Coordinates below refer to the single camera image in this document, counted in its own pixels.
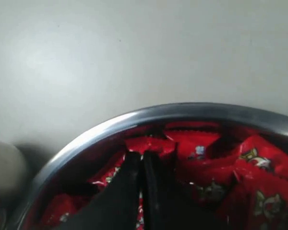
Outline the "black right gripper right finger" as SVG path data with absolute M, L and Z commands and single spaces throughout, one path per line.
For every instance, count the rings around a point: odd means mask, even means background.
M 155 152 L 143 156 L 146 230 L 227 230 L 226 222 L 198 206 L 176 183 Z

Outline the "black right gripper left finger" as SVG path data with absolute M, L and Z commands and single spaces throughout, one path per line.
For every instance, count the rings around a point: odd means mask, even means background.
M 140 191 L 141 155 L 127 153 L 106 188 L 56 230 L 135 230 Z

